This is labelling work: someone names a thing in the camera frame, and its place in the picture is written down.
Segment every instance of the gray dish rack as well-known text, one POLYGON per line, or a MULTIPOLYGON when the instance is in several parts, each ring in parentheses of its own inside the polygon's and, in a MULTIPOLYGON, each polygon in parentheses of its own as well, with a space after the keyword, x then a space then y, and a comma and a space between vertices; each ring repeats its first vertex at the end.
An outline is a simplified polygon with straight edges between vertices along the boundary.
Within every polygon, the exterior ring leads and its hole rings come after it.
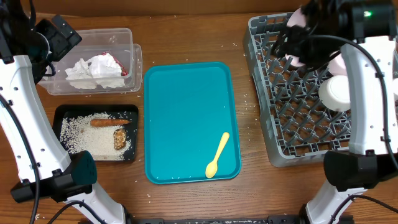
POLYGON ((292 14, 251 18, 243 40, 268 158, 276 167, 321 162, 328 150, 346 151, 351 131, 350 111, 330 111, 318 97, 320 84, 331 77, 327 69, 305 73, 290 69, 291 58, 271 55, 292 14))

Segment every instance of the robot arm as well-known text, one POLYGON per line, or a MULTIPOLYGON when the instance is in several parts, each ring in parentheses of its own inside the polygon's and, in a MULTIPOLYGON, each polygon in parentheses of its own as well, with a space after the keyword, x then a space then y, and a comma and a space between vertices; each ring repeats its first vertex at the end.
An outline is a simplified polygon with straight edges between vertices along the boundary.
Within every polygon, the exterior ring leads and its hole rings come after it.
POLYGON ((14 200, 25 202, 35 198, 39 182, 40 198, 72 203, 93 223, 131 223, 124 207, 97 183, 90 153, 85 151, 70 157, 61 146, 35 89, 47 65, 59 61, 81 37, 60 16, 52 20, 56 26, 43 20, 31 29, 19 1, 2 1, 0 5, 0 95, 5 99, 0 104, 0 123, 11 144, 21 180, 11 190, 14 200), (15 119, 22 130, 17 128, 15 119), (21 132, 36 165, 31 163, 21 132), (82 203, 91 211, 82 207, 82 203))
POLYGON ((396 15, 390 1, 345 1, 343 4, 333 0, 311 1, 302 12, 308 26, 287 27, 281 31, 272 53, 277 57, 297 56, 311 70, 327 64, 336 51, 341 52, 345 61, 351 98, 349 153, 329 151, 325 154, 327 181, 302 211, 307 223, 336 224, 352 202, 342 204, 352 197, 350 195, 363 194, 378 182, 397 175, 394 164, 398 141, 386 137, 386 133, 398 134, 391 88, 396 15), (346 44, 351 40, 356 40, 371 55, 382 78, 358 46, 346 44))

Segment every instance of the wooden table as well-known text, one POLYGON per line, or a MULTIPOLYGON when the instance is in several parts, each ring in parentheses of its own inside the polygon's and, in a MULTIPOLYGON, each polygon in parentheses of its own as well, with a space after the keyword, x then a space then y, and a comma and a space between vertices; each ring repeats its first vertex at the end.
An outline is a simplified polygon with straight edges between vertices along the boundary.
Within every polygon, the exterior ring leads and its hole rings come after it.
MULTIPOLYGON (((52 123, 62 104, 135 104, 140 109, 137 157, 131 162, 97 162, 98 181, 110 196, 136 218, 266 218, 297 214, 325 181, 322 164, 276 168, 267 157, 259 124, 255 86, 243 55, 243 36, 251 17, 259 14, 214 16, 73 18, 76 30, 128 27, 141 45, 144 72, 154 65, 221 61, 231 69, 241 143, 242 170, 233 180, 193 184, 155 185, 144 171, 144 98, 137 93, 51 96, 37 86, 52 123)), ((16 163, 4 133, 0 132, 0 222, 27 223, 32 202, 15 203, 9 191, 19 181, 16 163)), ((379 184, 366 193, 398 207, 398 179, 379 184)), ((46 223, 61 207, 41 200, 37 223, 46 223)), ((358 199, 346 214, 357 223, 397 223, 398 215, 372 202, 358 199)), ((83 216, 68 209, 56 223, 76 223, 83 216)))

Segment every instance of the plastic spoon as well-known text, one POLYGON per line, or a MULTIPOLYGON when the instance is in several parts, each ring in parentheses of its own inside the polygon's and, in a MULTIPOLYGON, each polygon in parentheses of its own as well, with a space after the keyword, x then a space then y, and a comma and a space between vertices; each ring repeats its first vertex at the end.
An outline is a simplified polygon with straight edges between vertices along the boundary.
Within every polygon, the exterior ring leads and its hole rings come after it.
POLYGON ((221 137, 220 144, 218 145, 216 156, 214 157, 213 161, 211 161, 206 167, 206 177, 207 178, 213 178, 214 175, 216 175, 217 161, 218 161, 218 158, 220 158, 220 155, 223 152, 223 149, 224 149, 228 139, 229 139, 229 133, 224 133, 223 136, 221 137))

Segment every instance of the white rice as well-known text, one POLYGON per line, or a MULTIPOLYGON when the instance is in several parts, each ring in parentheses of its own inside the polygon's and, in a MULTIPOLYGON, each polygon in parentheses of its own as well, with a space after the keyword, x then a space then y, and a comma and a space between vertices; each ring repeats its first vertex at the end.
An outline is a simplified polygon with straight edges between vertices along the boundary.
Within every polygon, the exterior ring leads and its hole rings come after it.
POLYGON ((90 125, 92 119, 114 119, 106 113, 96 113, 85 117, 64 118, 60 141, 72 154, 87 150, 94 160, 123 160, 123 154, 131 146, 131 139, 126 141, 126 146, 115 150, 113 133, 122 126, 96 128, 90 125))

